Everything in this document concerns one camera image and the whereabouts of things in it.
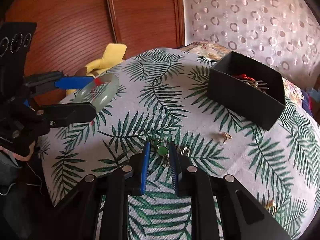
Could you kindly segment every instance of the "wire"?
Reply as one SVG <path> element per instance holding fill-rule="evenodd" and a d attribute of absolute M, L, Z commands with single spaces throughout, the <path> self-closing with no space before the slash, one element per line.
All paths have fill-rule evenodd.
<path fill-rule="evenodd" d="M 7 194 L 9 193 L 9 191 L 10 191 L 10 189 L 11 189 L 11 187 L 12 187 L 14 184 L 16 184 L 16 183 L 14 182 L 14 183 L 12 183 L 12 184 L 9 186 L 8 191 L 7 191 L 6 193 L 1 193 L 1 192 L 0 192 L 0 195 L 2 195 L 2 196 L 7 196 Z"/>
<path fill-rule="evenodd" d="M 34 172 L 34 170 L 30 167 L 30 165 L 29 165 L 29 163 L 27 163 L 27 165 L 29 166 L 29 168 L 32 170 L 32 172 L 34 173 L 34 175 L 36 175 L 38 178 L 39 178 L 39 180 L 40 180 L 40 189 L 39 189 L 39 192 L 40 192 L 40 194 L 42 195 L 42 196 L 44 196 L 43 194 L 42 194 L 42 192 L 41 192 L 41 189 L 42 189 L 42 179 Z"/>
<path fill-rule="evenodd" d="M 41 185 L 30 184 L 30 183 L 26 183 L 26 185 L 29 185 L 29 186 L 37 186 L 37 187 L 41 187 Z"/>

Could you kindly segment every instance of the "wooden cabinet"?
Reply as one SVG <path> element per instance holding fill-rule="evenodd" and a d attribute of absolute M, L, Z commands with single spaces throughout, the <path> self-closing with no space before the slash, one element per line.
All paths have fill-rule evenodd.
<path fill-rule="evenodd" d="M 117 42 L 126 57 L 157 47 L 180 47 L 175 0 L 108 0 Z"/>
<path fill-rule="evenodd" d="M 37 22 L 25 75 L 53 70 L 73 75 L 100 58 L 110 42 L 126 44 L 126 58 L 182 46 L 181 5 L 182 0 L 15 0 L 6 21 Z M 64 95 L 53 91 L 36 101 L 53 104 Z"/>

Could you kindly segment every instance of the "tablecloth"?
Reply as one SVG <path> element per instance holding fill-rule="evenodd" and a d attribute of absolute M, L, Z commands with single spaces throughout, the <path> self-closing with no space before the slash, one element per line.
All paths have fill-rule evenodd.
<path fill-rule="evenodd" d="M 92 122 L 51 129 L 39 140 L 53 204 L 86 174 L 112 172 L 141 152 L 147 134 L 189 146 L 195 166 L 212 176 L 233 174 L 262 205 L 274 199 L 274 218 L 298 238 L 320 206 L 319 125 L 289 98 L 270 131 L 208 99 L 215 63 L 153 49 L 110 69 L 120 87 L 109 105 Z M 222 144 L 221 132 L 232 139 Z M 129 197 L 129 239 L 191 239 L 190 198 L 175 196 L 164 161 L 151 154 L 146 194 Z"/>

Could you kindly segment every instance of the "black cardboard box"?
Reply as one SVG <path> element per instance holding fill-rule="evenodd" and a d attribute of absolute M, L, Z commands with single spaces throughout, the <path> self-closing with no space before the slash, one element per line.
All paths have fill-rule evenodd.
<path fill-rule="evenodd" d="M 241 74 L 267 83 L 267 94 L 233 77 Z M 285 107 L 281 74 L 233 51 L 210 69 L 208 97 L 265 130 L 270 130 Z"/>

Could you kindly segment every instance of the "blue cloth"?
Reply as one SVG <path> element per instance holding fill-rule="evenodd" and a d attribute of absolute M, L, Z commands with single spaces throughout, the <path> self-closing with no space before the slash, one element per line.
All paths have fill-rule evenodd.
<path fill-rule="evenodd" d="M 309 99 L 309 95 L 307 94 L 307 92 L 305 92 L 304 90 L 301 90 L 302 92 L 302 95 L 304 97 L 304 99 L 302 100 L 302 108 L 312 116 L 312 112 L 311 112 L 311 109 L 309 107 L 310 105 L 310 99 Z"/>

